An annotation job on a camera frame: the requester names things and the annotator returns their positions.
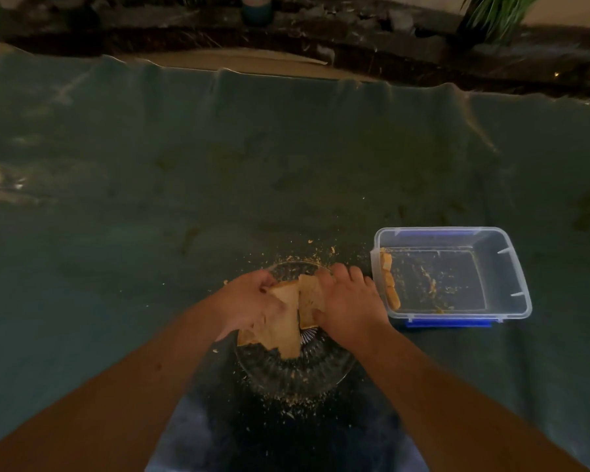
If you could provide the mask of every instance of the forearm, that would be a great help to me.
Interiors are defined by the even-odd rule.
[[[585,470],[390,326],[375,326],[367,336],[355,355],[398,411],[433,472]]]
[[[205,302],[0,441],[0,470],[143,470],[222,329]]]

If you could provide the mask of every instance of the clear plastic container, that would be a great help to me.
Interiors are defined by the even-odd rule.
[[[393,259],[391,273],[401,301],[397,311],[389,308],[384,293],[382,248]],[[392,318],[462,326],[531,314],[518,255],[499,228],[383,228],[374,238],[371,261],[374,282]]]

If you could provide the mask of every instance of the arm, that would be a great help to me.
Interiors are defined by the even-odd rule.
[[[144,470],[208,347],[284,304],[264,293],[260,270],[177,317],[118,364],[0,441],[0,471]]]
[[[315,319],[361,362],[433,472],[587,470],[395,331],[374,282],[360,269],[337,264],[332,271],[317,271],[326,311]]]

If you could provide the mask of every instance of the green plant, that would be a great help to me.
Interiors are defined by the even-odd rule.
[[[486,37],[503,39],[517,27],[537,0],[463,0],[472,28],[487,30]]]

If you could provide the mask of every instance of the bread piece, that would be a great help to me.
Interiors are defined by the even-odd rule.
[[[322,287],[313,275],[299,275],[299,327],[303,330],[318,326],[313,318],[313,310],[326,310]]]
[[[299,356],[299,322],[297,309],[299,303],[299,282],[283,281],[269,288],[268,294],[286,304],[283,314],[271,317],[268,322],[253,325],[254,336],[268,349],[277,348],[282,359]]]
[[[238,330],[237,346],[247,346],[248,344],[258,344],[258,339],[251,330]]]
[[[391,272],[384,271],[384,292],[387,295],[387,304],[389,308],[395,310],[400,307],[400,297],[396,291],[396,281],[393,279]]]
[[[385,271],[391,271],[391,262],[393,258],[391,258],[391,254],[384,251],[383,248],[380,250],[380,266]]]

